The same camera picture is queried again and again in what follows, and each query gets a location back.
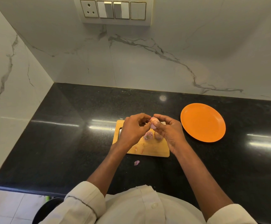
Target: forearm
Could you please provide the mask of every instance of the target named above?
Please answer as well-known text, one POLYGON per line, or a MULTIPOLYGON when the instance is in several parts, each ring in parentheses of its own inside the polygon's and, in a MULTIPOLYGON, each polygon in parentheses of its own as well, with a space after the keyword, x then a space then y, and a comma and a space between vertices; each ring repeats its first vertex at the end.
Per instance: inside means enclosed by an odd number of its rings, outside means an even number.
POLYGON ((176 157, 193 189, 206 221, 219 209, 233 204, 189 144, 184 144, 176 157))
POLYGON ((95 185, 104 196, 107 194, 114 174, 126 154, 126 152, 118 146, 116 143, 111 146, 109 154, 104 161, 87 179, 87 181, 95 185))

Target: person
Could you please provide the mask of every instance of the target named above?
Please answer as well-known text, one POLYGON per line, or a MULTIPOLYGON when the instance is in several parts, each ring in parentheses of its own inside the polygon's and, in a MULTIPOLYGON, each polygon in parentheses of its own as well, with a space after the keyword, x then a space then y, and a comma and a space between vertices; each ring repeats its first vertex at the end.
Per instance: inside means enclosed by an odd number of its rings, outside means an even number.
POLYGON ((151 116, 140 113, 127 117, 121 135, 94 173, 73 188, 63 203, 41 224, 93 223, 193 223, 257 224, 248 212, 223 192, 200 158, 187 143, 182 125, 171 117, 154 114, 166 124, 153 121, 154 131, 167 141, 178 159, 197 199, 199 207, 157 193, 151 186, 131 188, 116 195, 107 191, 112 178, 129 149, 149 131, 151 116))

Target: shirt cuff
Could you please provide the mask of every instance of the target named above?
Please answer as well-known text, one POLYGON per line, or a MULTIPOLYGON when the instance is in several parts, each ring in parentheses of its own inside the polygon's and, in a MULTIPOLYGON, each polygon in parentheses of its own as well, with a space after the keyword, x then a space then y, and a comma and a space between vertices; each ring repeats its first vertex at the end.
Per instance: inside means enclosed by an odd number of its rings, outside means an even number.
POLYGON ((81 182, 75 186, 65 197, 75 197, 89 206, 96 214, 97 219, 106 212, 106 204, 103 194, 90 182, 81 182))
POLYGON ((239 204, 230 204, 214 213, 207 224, 257 224, 250 214, 239 204))

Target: wooden cutting board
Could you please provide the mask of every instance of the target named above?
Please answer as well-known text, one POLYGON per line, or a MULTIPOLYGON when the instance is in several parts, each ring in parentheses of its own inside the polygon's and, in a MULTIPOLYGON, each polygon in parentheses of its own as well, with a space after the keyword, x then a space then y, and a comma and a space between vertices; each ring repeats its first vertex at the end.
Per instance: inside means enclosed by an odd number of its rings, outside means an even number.
MULTIPOLYGON (((119 132, 123 126, 123 123, 124 120, 117 121, 113 143, 116 143, 118 141, 119 132)), ((141 137, 140 141, 133 147, 131 147, 131 149, 127 153, 145 156, 169 157, 170 150, 166 140, 164 138, 160 141, 156 140, 154 137, 154 130, 150 129, 149 131, 153 133, 153 138, 150 140, 145 140, 143 137, 141 137)))

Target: white marble backsplash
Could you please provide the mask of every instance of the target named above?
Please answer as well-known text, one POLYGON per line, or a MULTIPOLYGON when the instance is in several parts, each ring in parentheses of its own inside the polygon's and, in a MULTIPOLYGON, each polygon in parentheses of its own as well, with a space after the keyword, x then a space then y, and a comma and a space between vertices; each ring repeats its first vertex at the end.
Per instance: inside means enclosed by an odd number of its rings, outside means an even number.
POLYGON ((55 82, 271 100, 271 0, 154 0, 151 27, 83 24, 73 0, 0 11, 55 82))
POLYGON ((52 84, 0 13, 0 167, 52 84))

